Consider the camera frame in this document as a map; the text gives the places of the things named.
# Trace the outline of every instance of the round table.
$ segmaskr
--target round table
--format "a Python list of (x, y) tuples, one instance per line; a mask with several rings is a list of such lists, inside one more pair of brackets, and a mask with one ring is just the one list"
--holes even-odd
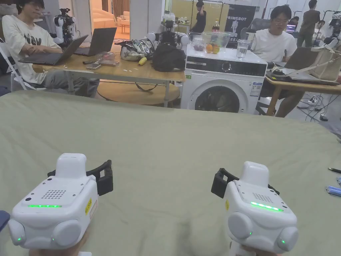
[[(139, 85), (148, 90), (154, 85)], [(142, 91), (135, 83), (125, 82), (100, 82), (97, 93), (106, 100), (132, 103), (138, 105), (161, 105), (164, 102), (166, 87), (157, 86), (152, 91)], [(176, 100), (180, 96), (180, 90), (174, 84), (169, 86), (169, 102)]]

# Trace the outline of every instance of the banana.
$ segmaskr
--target banana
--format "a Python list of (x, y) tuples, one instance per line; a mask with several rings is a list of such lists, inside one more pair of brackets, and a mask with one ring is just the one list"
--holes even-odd
[(147, 62), (147, 58), (143, 57), (138, 63), (140, 66), (143, 66), (144, 64), (146, 64), (146, 62)]

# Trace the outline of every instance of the glass bowl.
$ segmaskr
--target glass bowl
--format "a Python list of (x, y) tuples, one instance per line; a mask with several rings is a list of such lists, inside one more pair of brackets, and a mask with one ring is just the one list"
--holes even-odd
[(196, 50), (203, 52), (206, 47), (206, 43), (203, 38), (203, 34), (201, 33), (195, 33), (195, 32), (190, 32), (189, 33), (189, 38), (191, 41), (191, 46)]
[(230, 38), (231, 33), (227, 32), (204, 33), (203, 39), (205, 41), (206, 52), (218, 54), (222, 49), (225, 50)]

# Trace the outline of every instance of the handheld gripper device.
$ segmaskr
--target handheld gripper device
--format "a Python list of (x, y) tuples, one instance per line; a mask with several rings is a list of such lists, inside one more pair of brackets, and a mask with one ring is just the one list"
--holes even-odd
[(14, 245), (61, 250), (82, 239), (98, 197), (114, 188), (110, 160), (89, 172), (85, 163), (83, 154), (62, 154), (56, 170), (13, 208), (8, 226)]
[(268, 168), (253, 162), (244, 163), (240, 179), (223, 168), (215, 174), (211, 192), (224, 199), (224, 230), (232, 239), (229, 256), (256, 255), (242, 245), (277, 254), (294, 248), (297, 218), (268, 182)]

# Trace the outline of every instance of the backpack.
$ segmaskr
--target backpack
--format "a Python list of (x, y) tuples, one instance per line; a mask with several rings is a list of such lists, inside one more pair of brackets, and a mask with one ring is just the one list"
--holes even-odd
[(153, 68), (161, 72), (184, 71), (186, 54), (173, 45), (160, 44), (153, 55)]
[(154, 45), (147, 39), (124, 41), (121, 43), (115, 43), (120, 45), (121, 58), (128, 61), (139, 61), (141, 58), (146, 57), (152, 59), (154, 54)]

